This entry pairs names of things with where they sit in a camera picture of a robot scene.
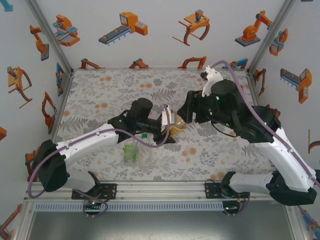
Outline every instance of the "table surface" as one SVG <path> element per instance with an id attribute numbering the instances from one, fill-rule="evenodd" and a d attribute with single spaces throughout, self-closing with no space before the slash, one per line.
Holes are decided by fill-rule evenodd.
<path id="1" fill-rule="evenodd" d="M 219 70 L 231 80 L 227 70 Z M 187 92 L 201 90 L 205 84 L 198 70 L 188 69 L 100 69 L 75 71 L 56 142 L 88 133 L 122 111 L 138 98 L 153 102 L 150 118 L 158 118 L 164 104 L 177 111 Z M 251 93 L 244 71 L 235 72 L 251 104 Z M 233 134 L 220 124 L 217 127 Z M 151 169 L 126 166 L 123 147 L 102 147 L 79 159 L 72 168 L 92 171 L 102 181 L 204 181 L 221 180 L 228 171 L 264 174 L 272 170 L 270 161 L 255 146 L 240 137 L 217 132 L 209 122 L 188 124 L 175 144 L 152 149 Z"/>

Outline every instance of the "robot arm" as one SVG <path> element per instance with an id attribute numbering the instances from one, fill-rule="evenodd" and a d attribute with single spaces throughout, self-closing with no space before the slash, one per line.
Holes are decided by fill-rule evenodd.
<path id="1" fill-rule="evenodd" d="M 162 116 L 160 115 L 158 119 L 150 119 L 148 116 L 152 107 L 150 100 L 139 98 L 132 103 L 130 110 L 111 118 L 107 123 L 91 132 L 57 144 L 51 140 L 43 142 L 34 158 L 32 168 L 37 168 L 45 158 L 52 155 L 37 171 L 44 190 L 53 192 L 64 187 L 80 190 L 92 197 L 97 196 L 100 193 L 100 182 L 96 176 L 92 172 L 74 170 L 71 166 L 81 157 L 102 146 L 114 146 L 130 138 L 124 132 L 132 136 L 138 132 L 151 133 L 157 144 L 162 143 L 166 137 L 165 144 L 175 143 L 173 138 L 168 137 L 169 131 L 167 134 L 162 133 L 164 127 L 168 125 L 167 117 L 170 122 L 175 119 L 170 109 L 166 110 L 168 114 L 170 113 L 167 117 L 166 113 L 162 112 Z"/>
<path id="2" fill-rule="evenodd" d="M 210 67 L 200 75 L 203 80 L 213 83 L 210 84 L 210 95 L 206 86 L 203 90 L 189 91 L 184 105 L 177 111 L 178 115 L 187 124 L 192 121 L 210 121 L 212 125 L 220 123 L 232 129 L 237 136 L 248 140 L 265 153 L 277 168 L 275 172 L 262 175 L 228 172 L 220 185 L 223 194 L 233 196 L 235 193 L 254 192 L 270 194 L 276 201 L 288 206 L 312 204 L 317 195 L 312 188 L 314 182 L 285 145 L 266 131 L 252 115 L 236 84 L 227 79 L 219 80 L 221 75 Z M 291 151 L 298 154 L 275 114 L 264 106 L 252 107 L 264 124 L 286 140 Z M 305 162 L 303 164 L 319 180 L 320 170 L 313 170 Z"/>

